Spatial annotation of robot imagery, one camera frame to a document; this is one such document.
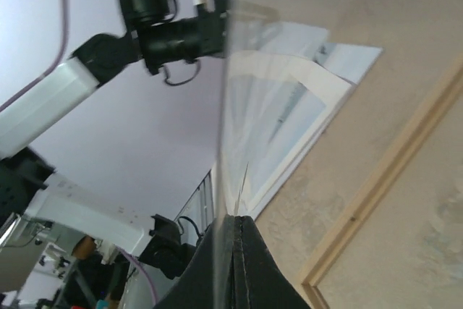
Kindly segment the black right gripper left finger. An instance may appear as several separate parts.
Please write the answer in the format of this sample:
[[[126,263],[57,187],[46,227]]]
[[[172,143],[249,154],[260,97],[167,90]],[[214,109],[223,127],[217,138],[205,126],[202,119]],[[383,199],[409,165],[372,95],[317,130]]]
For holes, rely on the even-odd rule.
[[[184,273],[155,307],[237,308],[238,236],[237,216],[214,220]]]

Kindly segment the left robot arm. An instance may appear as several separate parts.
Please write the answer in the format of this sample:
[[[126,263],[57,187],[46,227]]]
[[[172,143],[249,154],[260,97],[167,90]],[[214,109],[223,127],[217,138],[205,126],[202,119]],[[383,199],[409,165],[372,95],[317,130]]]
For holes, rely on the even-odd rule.
[[[208,125],[216,122],[198,108],[210,94],[173,93],[177,83],[168,64],[201,67],[203,57],[221,58],[226,49],[228,0],[194,0],[196,15],[177,19],[177,0],[119,0],[126,33],[101,33],[84,42],[48,75],[30,84],[1,107],[1,210],[33,221],[59,224],[107,242],[173,279],[182,275],[195,247],[180,240],[178,225],[155,213],[151,204],[165,195],[191,190],[187,178],[204,173],[200,159],[187,158],[189,148],[212,143]],[[115,155],[125,169],[153,171],[161,181],[151,187],[133,173],[128,193],[147,205],[142,212],[100,203],[91,192],[69,181],[30,147],[60,119],[108,85],[129,65],[143,62],[165,85],[159,111],[143,113],[144,123],[122,124],[135,159]]]

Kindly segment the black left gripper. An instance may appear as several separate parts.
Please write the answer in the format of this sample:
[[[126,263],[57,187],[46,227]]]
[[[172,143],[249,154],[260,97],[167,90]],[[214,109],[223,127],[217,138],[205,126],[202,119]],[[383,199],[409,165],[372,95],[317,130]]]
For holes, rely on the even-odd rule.
[[[199,57],[224,57],[229,18],[229,0],[213,0],[213,10],[197,5]]]

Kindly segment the light wooden picture frame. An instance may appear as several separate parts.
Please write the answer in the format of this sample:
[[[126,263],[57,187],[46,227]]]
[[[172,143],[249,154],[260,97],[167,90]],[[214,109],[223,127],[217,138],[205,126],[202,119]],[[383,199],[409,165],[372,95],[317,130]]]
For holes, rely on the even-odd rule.
[[[462,94],[462,57],[443,73],[300,270],[312,308],[328,308],[318,285]]]

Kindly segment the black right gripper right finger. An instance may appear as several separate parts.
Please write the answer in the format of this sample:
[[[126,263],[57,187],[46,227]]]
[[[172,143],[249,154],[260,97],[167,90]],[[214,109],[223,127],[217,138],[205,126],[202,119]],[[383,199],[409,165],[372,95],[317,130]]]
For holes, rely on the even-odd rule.
[[[234,220],[234,307],[310,307],[280,272],[249,216],[238,216]]]

